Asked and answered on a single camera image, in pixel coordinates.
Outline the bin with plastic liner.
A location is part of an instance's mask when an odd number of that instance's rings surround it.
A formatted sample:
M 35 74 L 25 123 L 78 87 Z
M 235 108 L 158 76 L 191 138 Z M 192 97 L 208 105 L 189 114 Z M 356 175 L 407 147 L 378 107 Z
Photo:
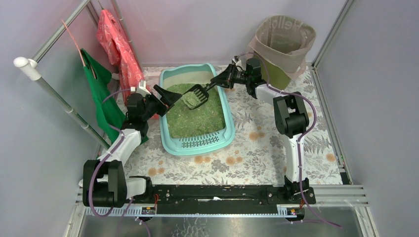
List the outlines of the bin with plastic liner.
M 247 46 L 247 52 L 257 54 L 265 63 L 262 77 L 284 90 L 291 80 L 302 75 L 305 57 L 311 50 L 317 33 L 315 29 L 292 17 L 275 15 L 265 19 Z

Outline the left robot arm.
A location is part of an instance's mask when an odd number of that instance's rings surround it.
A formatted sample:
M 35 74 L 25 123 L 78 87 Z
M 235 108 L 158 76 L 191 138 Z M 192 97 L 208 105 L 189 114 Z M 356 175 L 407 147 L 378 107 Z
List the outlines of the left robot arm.
M 154 198 L 150 177 L 125 177 L 124 165 L 132 152 L 148 140 L 148 121 L 154 115 L 163 117 L 182 97 L 158 85 L 145 96 L 133 93 L 127 97 L 127 113 L 118 137 L 106 153 L 88 160 L 83 167 L 83 204 L 90 208 L 120 208 L 126 200 L 150 201 Z

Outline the teal litter box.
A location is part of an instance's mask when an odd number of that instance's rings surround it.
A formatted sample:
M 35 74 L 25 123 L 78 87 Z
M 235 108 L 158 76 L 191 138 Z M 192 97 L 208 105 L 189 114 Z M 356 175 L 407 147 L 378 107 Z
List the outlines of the teal litter box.
M 163 70 L 158 85 L 168 89 L 175 84 L 206 84 L 215 76 L 217 72 L 209 63 L 189 64 Z M 197 156 L 224 148 L 233 141 L 235 126 L 226 93 L 222 87 L 215 89 L 223 108 L 225 127 L 213 133 L 177 139 L 170 135 L 167 117 L 163 116 L 160 118 L 160 132 L 163 147 L 168 153 L 175 156 Z

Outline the black litter scoop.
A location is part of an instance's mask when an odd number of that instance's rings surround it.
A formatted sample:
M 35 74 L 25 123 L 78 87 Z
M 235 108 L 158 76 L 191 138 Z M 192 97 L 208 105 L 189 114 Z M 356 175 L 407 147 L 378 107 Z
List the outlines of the black litter scoop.
M 192 86 L 188 91 L 186 91 L 182 97 L 181 101 L 191 110 L 197 109 L 209 99 L 209 91 L 216 86 L 215 82 L 206 84 L 203 87 L 201 84 L 196 84 Z

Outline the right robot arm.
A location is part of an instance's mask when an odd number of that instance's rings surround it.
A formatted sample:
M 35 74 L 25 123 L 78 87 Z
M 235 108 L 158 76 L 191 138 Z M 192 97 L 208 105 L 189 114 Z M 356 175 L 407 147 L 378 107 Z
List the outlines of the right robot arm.
M 285 183 L 279 194 L 290 203 L 308 204 L 308 198 L 314 195 L 304 167 L 303 146 L 309 127 L 305 102 L 299 92 L 274 89 L 262 75 L 266 72 L 265 63 L 260 59 L 248 59 L 244 69 L 237 61 L 232 61 L 223 72 L 210 80 L 210 84 L 228 89 L 243 84 L 248 95 L 273 106 L 274 122 L 284 142 L 287 166 Z

